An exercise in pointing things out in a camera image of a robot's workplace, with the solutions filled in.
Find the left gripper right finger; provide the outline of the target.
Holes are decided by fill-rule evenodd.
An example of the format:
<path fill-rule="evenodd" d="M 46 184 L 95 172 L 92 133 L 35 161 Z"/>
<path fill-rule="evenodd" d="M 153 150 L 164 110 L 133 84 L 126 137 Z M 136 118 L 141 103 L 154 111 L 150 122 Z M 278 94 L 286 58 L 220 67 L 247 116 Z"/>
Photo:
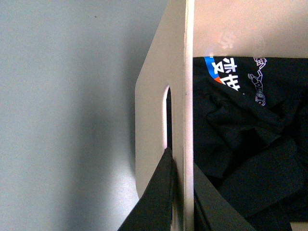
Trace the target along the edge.
<path fill-rule="evenodd" d="M 254 231 L 216 190 L 197 164 L 193 165 L 194 229 L 196 231 Z"/>

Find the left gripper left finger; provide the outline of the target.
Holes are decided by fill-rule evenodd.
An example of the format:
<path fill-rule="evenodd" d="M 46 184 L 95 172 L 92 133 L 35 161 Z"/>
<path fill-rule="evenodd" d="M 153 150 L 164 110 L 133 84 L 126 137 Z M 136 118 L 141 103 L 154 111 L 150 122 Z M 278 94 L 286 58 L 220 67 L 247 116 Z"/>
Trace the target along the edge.
<path fill-rule="evenodd" d="M 174 196 L 174 160 L 166 148 L 142 197 L 120 231 L 169 231 Z"/>

